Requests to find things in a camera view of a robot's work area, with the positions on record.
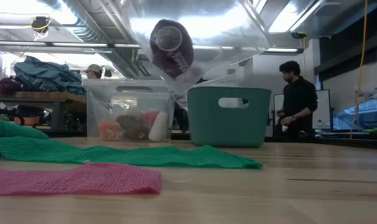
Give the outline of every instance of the workbench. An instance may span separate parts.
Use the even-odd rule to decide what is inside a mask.
[[[52,109],[51,129],[64,129],[65,112],[86,113],[86,98],[71,93],[15,92],[0,93],[0,102]]]
[[[59,141],[133,149],[172,143]],[[162,172],[151,196],[0,197],[0,223],[377,223],[377,150],[298,143],[221,148],[264,164],[252,169],[146,167]],[[0,169],[64,170],[76,164],[7,161]]]

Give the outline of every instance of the man's hair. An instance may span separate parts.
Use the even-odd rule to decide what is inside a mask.
[[[93,73],[95,74],[96,78],[101,78],[101,72],[95,72],[93,71]]]
[[[294,75],[300,75],[300,66],[296,61],[289,61],[280,65],[280,72],[290,73],[294,72]]]

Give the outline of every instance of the teal bag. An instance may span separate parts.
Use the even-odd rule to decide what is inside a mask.
[[[266,133],[270,96],[270,90],[260,88],[191,88],[188,91],[191,140],[198,146],[261,146]],[[221,98],[242,98],[248,103],[241,108],[222,108],[219,105]]]

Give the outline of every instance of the person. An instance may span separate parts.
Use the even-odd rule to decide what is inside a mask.
[[[103,73],[103,69],[99,65],[89,65],[89,67],[85,70],[88,79],[100,79],[101,74]]]
[[[315,86],[300,75],[300,66],[295,61],[283,63],[280,72],[288,82],[284,87],[283,107],[277,111],[280,124],[287,127],[290,137],[301,133],[312,135],[313,112],[317,109]]]

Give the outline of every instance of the yellow cable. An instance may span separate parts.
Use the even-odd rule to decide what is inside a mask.
[[[355,126],[355,120],[358,117],[358,110],[359,110],[358,98],[360,96],[361,81],[362,81],[362,78],[363,78],[363,64],[364,64],[365,46],[366,46],[366,38],[367,38],[368,0],[365,0],[365,13],[364,14],[365,15],[364,15],[364,30],[363,30],[363,51],[361,52],[360,74],[358,76],[358,89],[357,89],[357,93],[356,93],[356,107],[355,107],[355,114],[353,116],[353,120],[351,121],[350,139],[353,139],[353,128]]]
[[[305,77],[306,77],[306,55],[305,55],[305,50],[306,50],[306,40],[305,40],[306,37],[303,38],[303,64],[304,64],[304,68],[305,68]]]
[[[42,31],[40,31],[40,34],[34,39],[34,41],[37,41],[37,40],[40,40],[42,38],[42,34],[44,33],[45,29],[42,29]]]
[[[44,25],[43,27],[40,27],[40,28],[35,28],[32,26],[32,24],[34,23],[34,21],[31,21],[31,28],[33,28],[34,30],[42,30],[42,29],[45,29],[46,27],[48,27],[51,23],[52,23],[52,20],[50,19],[49,22]]]

